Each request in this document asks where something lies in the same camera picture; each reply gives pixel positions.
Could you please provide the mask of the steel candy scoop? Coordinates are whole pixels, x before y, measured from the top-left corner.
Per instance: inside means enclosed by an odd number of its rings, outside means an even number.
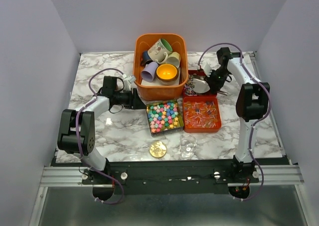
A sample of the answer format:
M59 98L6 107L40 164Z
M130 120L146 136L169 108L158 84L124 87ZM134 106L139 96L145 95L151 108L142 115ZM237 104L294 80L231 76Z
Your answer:
M224 91L217 91L216 93L212 92L208 83L204 80L203 76L193 75L192 84L193 91L197 94L222 94L224 96L228 95L228 93Z

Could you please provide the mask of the gold tin of star candies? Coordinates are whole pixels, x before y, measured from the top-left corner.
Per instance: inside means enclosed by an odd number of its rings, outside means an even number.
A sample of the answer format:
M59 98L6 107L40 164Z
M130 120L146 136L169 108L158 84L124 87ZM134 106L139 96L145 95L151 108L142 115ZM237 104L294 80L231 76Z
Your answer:
M149 103L146 114L152 137L183 131L182 112L176 99Z

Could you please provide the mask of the gold round jar lid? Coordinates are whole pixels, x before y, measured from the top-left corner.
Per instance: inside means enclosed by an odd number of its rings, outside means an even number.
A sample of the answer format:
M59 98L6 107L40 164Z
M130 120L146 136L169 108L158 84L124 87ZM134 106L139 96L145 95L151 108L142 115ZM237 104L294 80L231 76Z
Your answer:
M155 141L150 145L149 152L154 158L162 158L166 155L167 147L162 141Z

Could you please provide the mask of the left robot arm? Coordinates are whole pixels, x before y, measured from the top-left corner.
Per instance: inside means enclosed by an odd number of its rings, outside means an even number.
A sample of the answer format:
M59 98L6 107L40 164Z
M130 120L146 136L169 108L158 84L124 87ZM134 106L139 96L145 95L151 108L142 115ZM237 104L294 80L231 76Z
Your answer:
M140 99L137 89L118 89L119 77L105 76L100 90L84 106L62 112L57 147L73 154L94 170L93 177L98 183L110 180L109 161L95 148L95 120L113 106L129 110L144 110L146 105Z

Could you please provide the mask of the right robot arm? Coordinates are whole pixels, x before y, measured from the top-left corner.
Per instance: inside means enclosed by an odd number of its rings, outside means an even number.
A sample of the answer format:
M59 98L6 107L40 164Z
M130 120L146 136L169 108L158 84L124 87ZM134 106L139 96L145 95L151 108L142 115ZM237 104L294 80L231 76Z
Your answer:
M257 165L254 157L255 140L259 122L270 113L270 85L261 82L246 67L242 51L233 53L228 47L222 47L216 54L220 65L218 69L213 70L208 64L201 66L210 91L213 94L218 93L230 75L240 86L236 102L236 113L240 118L240 134L229 176L233 181L241 182L253 175Z

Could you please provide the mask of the red tray of swirl lollipops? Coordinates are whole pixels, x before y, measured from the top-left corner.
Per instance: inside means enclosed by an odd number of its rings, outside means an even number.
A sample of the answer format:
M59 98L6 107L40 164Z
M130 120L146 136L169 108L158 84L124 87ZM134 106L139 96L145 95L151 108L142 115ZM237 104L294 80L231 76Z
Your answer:
M197 75L196 74L197 70L189 70L188 71L188 80L186 81L186 84L184 85L183 88L183 97L186 96L217 96L217 95L212 95L212 94L197 94L193 91L193 84L192 84L192 79L193 79L193 75Z

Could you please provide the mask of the lavender plastic cup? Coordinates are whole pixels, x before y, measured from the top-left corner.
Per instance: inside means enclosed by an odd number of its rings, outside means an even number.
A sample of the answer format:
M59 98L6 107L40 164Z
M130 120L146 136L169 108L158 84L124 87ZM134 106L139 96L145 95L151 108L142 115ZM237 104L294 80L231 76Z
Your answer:
M157 62L150 62L146 64L144 69L141 71L141 77L147 82L152 82L155 78L156 70L159 64Z

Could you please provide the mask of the orange tray of clear lollipops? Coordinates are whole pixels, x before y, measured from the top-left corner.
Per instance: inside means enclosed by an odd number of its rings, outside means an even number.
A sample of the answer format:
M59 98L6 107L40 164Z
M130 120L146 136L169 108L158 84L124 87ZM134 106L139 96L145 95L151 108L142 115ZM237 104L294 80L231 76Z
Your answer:
M184 131L216 133L222 123L215 95L186 96L182 100Z

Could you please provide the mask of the yellow bowl with dark rim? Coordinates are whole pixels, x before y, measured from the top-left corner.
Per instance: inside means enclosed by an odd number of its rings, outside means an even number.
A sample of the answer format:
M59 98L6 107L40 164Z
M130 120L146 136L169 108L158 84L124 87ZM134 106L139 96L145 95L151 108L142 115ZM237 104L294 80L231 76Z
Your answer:
M163 82L174 81L178 76L178 68L171 64L162 64L156 70L156 77Z

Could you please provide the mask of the dark blue mug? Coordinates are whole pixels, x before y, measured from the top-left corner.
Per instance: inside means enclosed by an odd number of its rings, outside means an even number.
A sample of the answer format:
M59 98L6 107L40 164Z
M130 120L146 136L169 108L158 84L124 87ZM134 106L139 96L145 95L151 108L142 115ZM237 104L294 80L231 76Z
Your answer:
M141 60L141 66L145 66L146 64L151 63L153 60L151 59L151 57L148 54L148 51L144 51L142 53L142 60Z

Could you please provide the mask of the pale yellow mug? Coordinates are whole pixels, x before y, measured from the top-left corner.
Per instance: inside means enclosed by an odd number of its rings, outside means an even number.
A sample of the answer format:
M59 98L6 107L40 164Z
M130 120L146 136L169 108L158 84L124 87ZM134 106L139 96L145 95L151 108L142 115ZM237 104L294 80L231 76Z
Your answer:
M165 61L166 64L174 65L177 68L180 67L180 62L181 62L181 56L177 52L172 52L171 54L169 54L168 58Z

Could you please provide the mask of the orange plastic bin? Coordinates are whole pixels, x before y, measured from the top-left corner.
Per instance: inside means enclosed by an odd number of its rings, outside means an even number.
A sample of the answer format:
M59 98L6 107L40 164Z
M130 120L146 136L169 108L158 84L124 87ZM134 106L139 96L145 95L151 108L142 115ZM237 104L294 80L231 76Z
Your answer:
M136 40L133 74L144 100L179 98L188 80L185 40L173 33L141 35Z

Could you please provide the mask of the white floral mug green inside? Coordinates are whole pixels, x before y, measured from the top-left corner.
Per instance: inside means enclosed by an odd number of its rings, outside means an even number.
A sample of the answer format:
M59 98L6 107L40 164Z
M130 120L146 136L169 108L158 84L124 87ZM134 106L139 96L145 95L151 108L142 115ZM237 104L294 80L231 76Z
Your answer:
M160 38L149 50L148 56L158 64L164 63L173 52L172 46L164 38Z

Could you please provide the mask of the clear glass jar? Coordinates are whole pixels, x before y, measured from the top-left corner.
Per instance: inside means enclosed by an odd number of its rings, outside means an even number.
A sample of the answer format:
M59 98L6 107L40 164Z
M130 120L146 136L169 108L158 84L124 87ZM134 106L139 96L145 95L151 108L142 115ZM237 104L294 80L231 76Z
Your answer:
M190 159L195 152L197 146L197 140L192 135L185 135L181 138L179 143L179 153L182 158Z

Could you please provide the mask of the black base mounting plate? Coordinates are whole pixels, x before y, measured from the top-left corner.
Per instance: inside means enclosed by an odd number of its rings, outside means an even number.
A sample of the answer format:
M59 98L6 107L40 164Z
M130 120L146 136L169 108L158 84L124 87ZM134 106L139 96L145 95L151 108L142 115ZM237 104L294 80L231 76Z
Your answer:
M257 171L252 176L233 179L229 170L233 159L109 162L105 177L85 170L84 185L109 188L115 194L228 194L228 189L258 183Z

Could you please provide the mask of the aluminium frame rail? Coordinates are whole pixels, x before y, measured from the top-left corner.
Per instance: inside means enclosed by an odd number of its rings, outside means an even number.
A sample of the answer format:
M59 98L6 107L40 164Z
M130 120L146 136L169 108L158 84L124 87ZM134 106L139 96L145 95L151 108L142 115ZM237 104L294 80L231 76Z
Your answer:
M231 179L229 160L112 162L113 179L80 164L45 167L32 226L308 225L298 165L263 159Z

